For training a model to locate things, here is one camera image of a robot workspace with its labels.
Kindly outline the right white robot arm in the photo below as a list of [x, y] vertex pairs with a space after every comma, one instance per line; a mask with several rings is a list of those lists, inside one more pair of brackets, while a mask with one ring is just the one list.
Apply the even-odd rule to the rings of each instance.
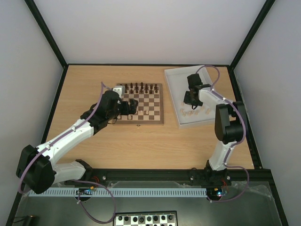
[[246, 137], [245, 107], [242, 102], [223, 97], [212, 85], [204, 84], [198, 73], [189, 75], [187, 80], [189, 90], [185, 92], [184, 103], [191, 105], [193, 110], [206, 104], [215, 112], [214, 132], [218, 143], [205, 166], [205, 179], [214, 185], [226, 176], [232, 151]]

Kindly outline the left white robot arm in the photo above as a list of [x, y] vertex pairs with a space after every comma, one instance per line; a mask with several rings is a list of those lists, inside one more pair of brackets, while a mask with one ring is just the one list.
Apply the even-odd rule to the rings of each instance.
[[82, 179], [89, 168], [84, 161], [63, 164], [58, 161], [76, 145], [105, 128], [109, 121], [120, 115], [135, 114], [137, 106], [135, 99], [123, 101], [116, 89], [104, 92], [66, 131], [37, 147], [28, 145], [22, 150], [16, 170], [19, 184], [41, 194], [53, 184]]

